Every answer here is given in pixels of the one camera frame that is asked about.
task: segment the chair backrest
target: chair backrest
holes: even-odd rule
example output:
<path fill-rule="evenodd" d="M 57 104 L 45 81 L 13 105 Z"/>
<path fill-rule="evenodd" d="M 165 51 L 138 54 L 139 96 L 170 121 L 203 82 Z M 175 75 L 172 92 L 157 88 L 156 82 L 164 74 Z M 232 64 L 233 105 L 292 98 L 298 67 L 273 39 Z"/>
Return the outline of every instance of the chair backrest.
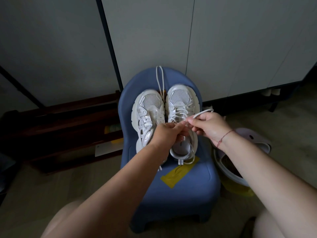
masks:
<path fill-rule="evenodd" d="M 196 93 L 200 103 L 200 110 L 202 110 L 202 99 L 200 92 L 196 85 L 187 76 L 172 68 L 163 67 L 163 72 L 164 88 L 166 92 L 175 84 L 184 84 L 188 87 L 191 87 Z M 163 88 L 162 73 L 160 68 L 158 68 L 158 80 L 160 82 L 161 88 Z M 156 81 L 155 68 L 148 68 L 135 75 L 127 83 L 121 93 L 118 105 L 118 113 L 124 138 L 121 167 L 123 167 L 136 154 L 135 145 L 138 139 L 138 134 L 131 124 L 131 112 L 135 99 L 146 89 L 159 90 L 159 86 Z"/>

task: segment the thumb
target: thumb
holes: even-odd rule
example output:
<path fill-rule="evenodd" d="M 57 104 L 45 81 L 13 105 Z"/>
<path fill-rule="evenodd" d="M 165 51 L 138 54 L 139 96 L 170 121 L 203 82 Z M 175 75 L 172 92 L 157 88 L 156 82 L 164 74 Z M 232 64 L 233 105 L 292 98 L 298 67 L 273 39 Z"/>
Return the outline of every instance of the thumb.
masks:
<path fill-rule="evenodd" d="M 198 128 L 202 128 L 204 129 L 205 127 L 205 122 L 199 119 L 193 119 L 193 117 L 188 117 L 186 119 L 188 121 L 188 123 L 190 123 L 192 126 L 198 127 Z"/>
<path fill-rule="evenodd" d="M 183 128 L 185 127 L 186 121 L 181 121 L 178 124 L 175 125 L 175 127 L 173 128 L 173 130 L 175 130 L 175 132 L 177 134 L 180 133 L 180 131 L 183 130 Z"/>

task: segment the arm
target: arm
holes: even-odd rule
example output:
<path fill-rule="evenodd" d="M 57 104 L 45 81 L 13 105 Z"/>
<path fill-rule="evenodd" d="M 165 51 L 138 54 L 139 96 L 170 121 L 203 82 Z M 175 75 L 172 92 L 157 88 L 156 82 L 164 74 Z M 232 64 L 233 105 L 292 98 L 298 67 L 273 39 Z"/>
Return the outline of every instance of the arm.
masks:
<path fill-rule="evenodd" d="M 160 124 L 151 142 L 46 238 L 125 236 L 133 213 L 169 149 L 176 139 L 182 139 L 180 135 L 188 135 L 184 124 Z"/>
<path fill-rule="evenodd" d="M 201 120 L 188 121 L 193 131 L 217 145 L 231 130 L 216 113 L 204 113 Z M 219 145 L 239 173 L 274 217 L 285 237 L 315 237 L 317 234 L 317 191 L 271 159 L 257 146 L 235 132 Z"/>

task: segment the blue stool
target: blue stool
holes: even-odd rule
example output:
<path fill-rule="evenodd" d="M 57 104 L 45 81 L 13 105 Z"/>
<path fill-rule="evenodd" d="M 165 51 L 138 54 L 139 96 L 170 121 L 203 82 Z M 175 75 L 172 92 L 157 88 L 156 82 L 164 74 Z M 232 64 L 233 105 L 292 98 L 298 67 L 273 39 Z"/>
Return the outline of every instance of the blue stool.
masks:
<path fill-rule="evenodd" d="M 175 84 L 191 87 L 198 97 L 202 110 L 201 95 L 195 84 L 184 74 L 171 68 L 163 68 L 166 92 Z M 162 73 L 158 69 L 162 87 Z M 137 96 L 146 89 L 158 90 L 155 68 L 148 68 L 134 76 L 125 86 L 118 105 L 118 112 L 124 137 L 121 168 L 136 154 L 137 132 L 131 124 L 131 112 Z M 160 178 L 178 166 L 178 162 L 169 157 L 157 172 L 152 184 L 137 208 L 131 229 L 135 233 L 143 232 L 146 223 L 155 220 L 166 220 L 176 216 L 199 215 L 200 222 L 205 222 L 211 215 L 211 209 L 220 193 L 220 180 L 212 162 L 208 148 L 201 137 L 198 137 L 196 156 L 200 160 L 182 178 L 174 188 L 168 187 Z"/>

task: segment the person's left hand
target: person's left hand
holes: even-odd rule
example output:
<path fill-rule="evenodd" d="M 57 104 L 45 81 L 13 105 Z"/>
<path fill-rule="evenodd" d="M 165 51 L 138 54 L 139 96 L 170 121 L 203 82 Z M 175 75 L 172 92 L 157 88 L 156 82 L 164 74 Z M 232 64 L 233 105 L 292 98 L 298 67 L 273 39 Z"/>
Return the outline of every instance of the person's left hand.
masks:
<path fill-rule="evenodd" d="M 168 151 L 176 141 L 182 141 L 184 136 L 188 136 L 189 128 L 185 126 L 186 121 L 180 123 L 161 123 L 154 132 L 150 144 Z"/>

